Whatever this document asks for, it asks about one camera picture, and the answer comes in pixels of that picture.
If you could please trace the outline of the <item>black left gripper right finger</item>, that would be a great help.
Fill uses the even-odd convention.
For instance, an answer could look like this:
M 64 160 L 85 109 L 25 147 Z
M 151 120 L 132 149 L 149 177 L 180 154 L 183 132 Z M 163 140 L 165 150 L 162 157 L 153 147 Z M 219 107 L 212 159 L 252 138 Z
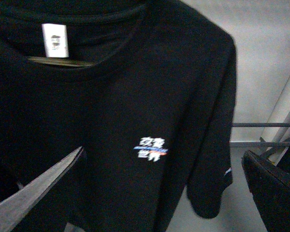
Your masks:
M 259 215 L 269 232 L 290 232 L 290 174 L 247 150 L 242 167 Z

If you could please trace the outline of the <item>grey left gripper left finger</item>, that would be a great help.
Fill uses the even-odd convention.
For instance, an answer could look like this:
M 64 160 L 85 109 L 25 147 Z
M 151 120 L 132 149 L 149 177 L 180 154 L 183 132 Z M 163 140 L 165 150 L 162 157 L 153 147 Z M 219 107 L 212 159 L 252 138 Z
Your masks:
M 84 156 L 79 147 L 17 193 L 0 202 L 0 232 L 11 232 Z

